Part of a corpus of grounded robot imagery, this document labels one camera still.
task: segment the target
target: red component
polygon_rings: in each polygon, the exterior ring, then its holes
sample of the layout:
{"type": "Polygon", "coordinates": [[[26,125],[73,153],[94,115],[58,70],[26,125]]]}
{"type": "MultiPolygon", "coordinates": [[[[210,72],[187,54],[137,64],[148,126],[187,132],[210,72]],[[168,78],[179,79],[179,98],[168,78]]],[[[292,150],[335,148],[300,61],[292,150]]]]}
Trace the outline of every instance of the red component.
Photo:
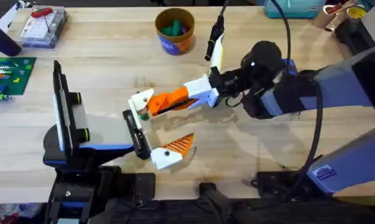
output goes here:
{"type": "Polygon", "coordinates": [[[35,10],[34,12],[31,13],[31,16],[33,18],[40,18],[42,16],[49,15],[52,12],[53,12],[52,8],[46,7],[46,8],[43,8],[43,9],[35,10]]]}

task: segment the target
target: black knob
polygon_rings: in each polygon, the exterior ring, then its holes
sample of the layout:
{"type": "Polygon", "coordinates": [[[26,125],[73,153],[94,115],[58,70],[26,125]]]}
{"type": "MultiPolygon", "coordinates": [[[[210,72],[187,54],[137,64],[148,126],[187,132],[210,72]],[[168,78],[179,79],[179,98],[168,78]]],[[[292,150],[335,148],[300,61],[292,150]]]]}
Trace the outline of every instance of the black knob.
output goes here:
{"type": "Polygon", "coordinates": [[[88,128],[80,128],[76,130],[76,138],[79,143],[84,143],[90,140],[90,132],[88,128]]]}
{"type": "Polygon", "coordinates": [[[80,105],[82,103],[81,93],[69,93],[68,96],[72,105],[80,105]]]}

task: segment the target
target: orange 3d-printed part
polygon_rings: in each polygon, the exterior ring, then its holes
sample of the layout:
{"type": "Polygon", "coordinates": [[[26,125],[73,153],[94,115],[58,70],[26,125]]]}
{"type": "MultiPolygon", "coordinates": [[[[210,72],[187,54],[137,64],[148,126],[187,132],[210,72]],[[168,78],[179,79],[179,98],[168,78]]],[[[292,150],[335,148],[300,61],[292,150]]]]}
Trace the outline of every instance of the orange 3d-printed part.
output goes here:
{"type": "Polygon", "coordinates": [[[162,148],[181,153],[181,155],[185,157],[185,155],[190,150],[190,147],[192,146],[193,138],[194,133],[190,133],[178,140],[174,140],[173,142],[162,146],[162,148]]]}
{"type": "MultiPolygon", "coordinates": [[[[188,91],[185,86],[181,87],[178,90],[175,90],[173,93],[161,93],[157,96],[153,96],[150,101],[147,103],[149,111],[152,116],[157,116],[160,110],[164,110],[176,103],[181,103],[188,100],[188,91]]],[[[191,100],[188,103],[183,104],[182,106],[176,107],[173,110],[185,109],[195,100],[191,100]]]]}

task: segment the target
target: cup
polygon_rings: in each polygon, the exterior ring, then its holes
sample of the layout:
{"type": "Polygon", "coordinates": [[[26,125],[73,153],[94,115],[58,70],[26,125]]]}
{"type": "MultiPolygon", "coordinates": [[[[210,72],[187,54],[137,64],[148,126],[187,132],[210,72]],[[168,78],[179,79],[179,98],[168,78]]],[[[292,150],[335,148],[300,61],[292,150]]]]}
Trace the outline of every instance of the cup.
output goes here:
{"type": "Polygon", "coordinates": [[[155,18],[155,28],[162,48],[170,55],[184,54],[192,45],[194,17],[187,10],[170,8],[162,11],[155,18]],[[172,26],[174,20],[182,23],[184,34],[172,37],[161,33],[161,29],[172,26]]]}
{"type": "Polygon", "coordinates": [[[21,47],[12,40],[5,32],[0,28],[0,52],[7,56],[16,56],[21,52],[21,47]]]}

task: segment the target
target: orange triangular piece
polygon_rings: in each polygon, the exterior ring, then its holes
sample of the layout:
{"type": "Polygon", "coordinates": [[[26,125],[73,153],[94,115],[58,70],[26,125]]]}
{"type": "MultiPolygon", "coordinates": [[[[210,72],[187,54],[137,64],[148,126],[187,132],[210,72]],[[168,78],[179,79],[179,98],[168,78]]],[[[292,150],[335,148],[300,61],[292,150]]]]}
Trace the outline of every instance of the orange triangular piece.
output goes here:
{"type": "Polygon", "coordinates": [[[188,153],[190,147],[192,146],[194,138],[194,133],[190,133],[184,137],[181,137],[178,140],[162,146],[164,149],[171,150],[173,152],[181,153],[183,157],[188,153]]]}

